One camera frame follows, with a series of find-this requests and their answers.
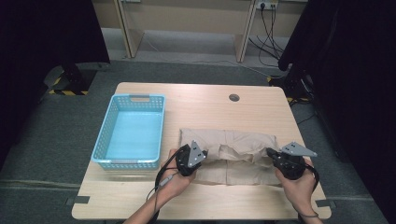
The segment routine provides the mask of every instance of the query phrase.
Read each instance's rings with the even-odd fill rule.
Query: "electrical outlet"
[[[262,10],[262,3],[265,4],[264,10],[275,10],[279,2],[277,0],[259,0],[256,8]]]

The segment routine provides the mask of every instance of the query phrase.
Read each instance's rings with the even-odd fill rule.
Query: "blue basket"
[[[161,94],[113,95],[91,160],[104,170],[157,169],[164,105]]]

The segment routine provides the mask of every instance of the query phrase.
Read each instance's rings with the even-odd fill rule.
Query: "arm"
[[[311,161],[305,160],[305,162],[312,165]],[[291,202],[294,209],[300,214],[304,222],[306,224],[322,223],[320,218],[316,217],[317,213],[311,205],[312,189],[315,185],[315,178],[312,173],[305,170],[303,176],[299,179],[289,180],[282,175],[280,170],[276,169],[276,177],[282,183],[286,197]]]
[[[171,149],[169,151],[168,158],[175,154],[176,151],[176,149]],[[195,178],[196,172],[190,176],[182,176],[181,174],[178,174],[175,159],[169,163],[168,168],[174,169],[166,170],[163,173],[162,180],[169,175],[173,176],[172,179],[169,180],[163,187],[159,188],[153,195],[151,195],[151,197],[135,213],[125,220],[124,224],[148,223],[158,210],[160,210],[171,199],[180,195]]]

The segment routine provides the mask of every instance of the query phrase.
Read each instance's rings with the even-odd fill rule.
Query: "cable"
[[[161,168],[161,170],[158,172],[157,177],[155,178],[154,189],[152,189],[150,192],[152,192],[153,190],[157,191],[157,189],[161,186],[160,184],[161,184],[162,182],[160,183],[160,181],[161,181],[161,178],[163,177],[163,173],[165,173],[166,170],[175,169],[175,168],[168,168],[168,165],[169,165],[169,163],[172,161],[172,159],[176,156],[176,154],[177,154],[181,149],[182,149],[182,147],[179,148],[179,149],[168,159],[168,161],[166,161],[166,163],[163,165],[163,167]],[[160,210],[158,210],[157,212],[155,212],[155,210],[157,209],[157,208],[156,208],[156,206],[157,206],[157,196],[158,196],[158,193],[155,195],[154,213],[153,213],[153,216],[152,216],[151,220],[148,222],[148,224],[153,224],[153,223],[155,223],[155,221],[156,221],[157,218],[158,218],[158,215],[160,214]]]
[[[292,106],[294,106],[294,105],[296,105],[296,104],[309,105],[309,104],[311,104],[311,101],[310,101],[310,100],[306,100],[306,99],[304,99],[304,98],[297,98],[297,99],[292,99],[292,100],[289,102],[289,106],[290,106],[290,107],[292,107]]]
[[[303,120],[297,122],[297,125],[299,125],[299,124],[301,124],[301,123],[303,123],[303,122],[305,122],[305,121],[307,121],[307,120],[309,120],[309,119],[312,119],[314,116],[316,116],[316,114],[313,114],[313,115],[311,115],[309,118],[303,119]]]
[[[313,166],[311,166],[311,165],[309,165],[309,164],[306,164],[306,165],[305,165],[305,168],[308,169],[309,171],[311,171],[312,174],[314,175],[315,184],[314,184],[314,187],[312,188],[312,192],[314,192],[315,189],[316,189],[317,186],[318,186],[318,183],[319,183],[319,172],[317,171],[317,169],[315,169]],[[300,211],[298,211],[298,210],[294,207],[294,205],[293,205],[293,208],[294,208],[294,210],[297,211],[298,220],[299,220],[301,223],[303,223],[303,224],[305,224],[305,222],[304,222],[304,220],[303,220],[303,217],[318,217],[318,213],[316,213],[316,212],[315,212],[315,214],[316,214],[315,216],[305,216],[305,215],[300,214]]]
[[[155,47],[150,43],[150,41],[149,41],[148,38],[146,38],[146,40],[148,41],[148,44],[149,44],[153,49],[155,49],[157,52],[160,52],[157,48],[155,48]],[[256,70],[256,69],[253,69],[253,68],[251,68],[251,67],[247,67],[247,66],[244,66],[244,65],[242,65],[242,64],[234,63],[234,62],[227,61],[227,60],[221,60],[221,61],[203,61],[203,60],[200,60],[200,61],[191,61],[191,62],[189,62],[189,61],[183,61],[183,60],[168,60],[168,59],[163,58],[162,56],[160,56],[160,57],[161,57],[161,59],[163,59],[164,61],[169,62],[169,63],[231,63],[231,64],[237,65],[237,66],[239,66],[239,67],[244,67],[244,68],[249,69],[249,70],[251,70],[251,71],[253,71],[253,72],[259,73],[259,74],[261,74],[261,75],[264,75],[265,77],[270,77],[270,78],[274,78],[274,79],[284,77],[284,76],[272,77],[272,76],[270,76],[270,75],[267,75],[267,74],[265,74],[265,73],[263,73],[263,72],[260,72],[260,71],[258,71],[258,70]]]
[[[0,180],[0,186],[28,187],[28,188],[56,188],[56,189],[79,189],[80,184],[58,183],[41,180]]]
[[[264,51],[264,52],[270,54],[272,57],[274,57],[274,58],[277,59],[277,60],[279,60],[279,58],[280,58],[280,53],[283,53],[283,49],[282,49],[282,48],[275,42],[275,40],[274,40],[274,24],[275,24],[275,21],[276,21],[276,8],[275,8],[275,6],[271,5],[271,29],[270,29],[270,31],[268,31],[268,28],[267,28],[267,25],[266,25],[266,22],[265,22],[265,19],[264,19],[263,12],[264,12],[264,7],[262,7],[262,23],[264,24],[264,29],[265,29],[265,33],[267,34],[267,37],[266,37],[266,39],[265,39],[264,41],[262,41],[262,40],[257,36],[257,38],[259,39],[259,41],[262,42],[262,46],[261,46],[261,47],[258,46],[258,45],[256,45],[251,39],[249,39],[249,40],[250,40],[250,42],[253,43],[258,49],[260,49],[260,51],[259,51],[259,61],[260,61],[260,63],[262,63],[262,64],[264,64],[264,65],[266,65],[266,66],[277,67],[277,66],[275,66],[275,65],[263,63],[263,62],[262,62],[262,59],[261,59],[261,57],[262,57],[262,51]],[[267,45],[267,40],[270,41],[270,43],[271,43],[272,46]],[[267,48],[272,49],[272,50],[274,51],[274,53],[271,53],[271,52],[269,52],[268,50],[266,50],[266,49],[264,48],[264,46],[267,47]]]

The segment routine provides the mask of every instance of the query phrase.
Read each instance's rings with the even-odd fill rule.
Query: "beige cloth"
[[[232,130],[181,129],[180,146],[195,140],[207,158],[195,182],[226,185],[277,185],[275,168],[266,149],[277,149],[276,137]]]

